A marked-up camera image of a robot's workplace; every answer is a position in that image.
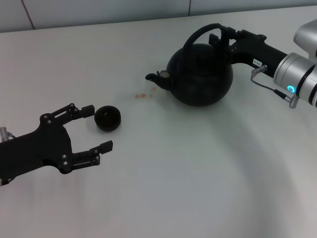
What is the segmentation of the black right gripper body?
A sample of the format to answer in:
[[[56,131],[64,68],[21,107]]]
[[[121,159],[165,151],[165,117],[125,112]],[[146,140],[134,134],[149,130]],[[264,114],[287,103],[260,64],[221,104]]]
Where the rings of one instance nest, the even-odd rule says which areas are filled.
[[[236,42],[229,48],[229,62],[243,63],[258,68],[267,66],[267,73],[274,73],[287,56],[265,43],[266,36],[256,35],[246,30],[237,31],[233,38]]]

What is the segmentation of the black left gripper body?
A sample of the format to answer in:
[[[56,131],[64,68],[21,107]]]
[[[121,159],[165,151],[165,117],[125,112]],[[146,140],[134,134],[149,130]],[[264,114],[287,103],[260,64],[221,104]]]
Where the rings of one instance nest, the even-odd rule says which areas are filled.
[[[44,114],[35,131],[1,142],[0,184],[43,166],[53,166],[62,174],[71,172],[71,140],[63,126],[71,120],[66,113]]]

